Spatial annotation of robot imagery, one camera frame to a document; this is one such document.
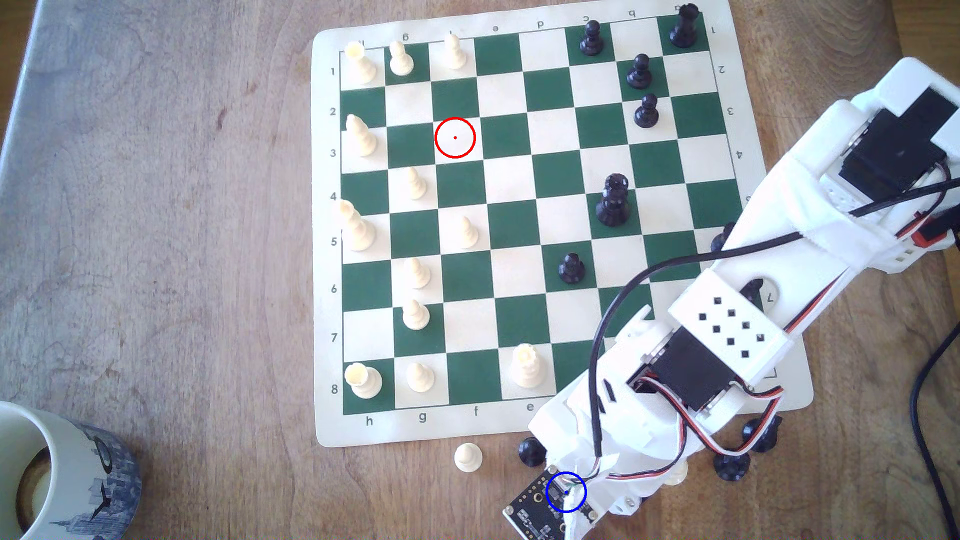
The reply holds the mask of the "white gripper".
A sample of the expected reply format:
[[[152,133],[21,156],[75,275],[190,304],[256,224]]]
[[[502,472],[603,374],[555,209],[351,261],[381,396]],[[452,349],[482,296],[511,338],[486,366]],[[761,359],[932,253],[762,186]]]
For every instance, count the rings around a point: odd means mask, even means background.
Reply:
[[[560,510],[631,515],[641,500],[688,475],[688,429],[659,393],[599,378],[602,453],[595,458],[588,374],[549,399],[529,423],[557,469],[549,500]]]

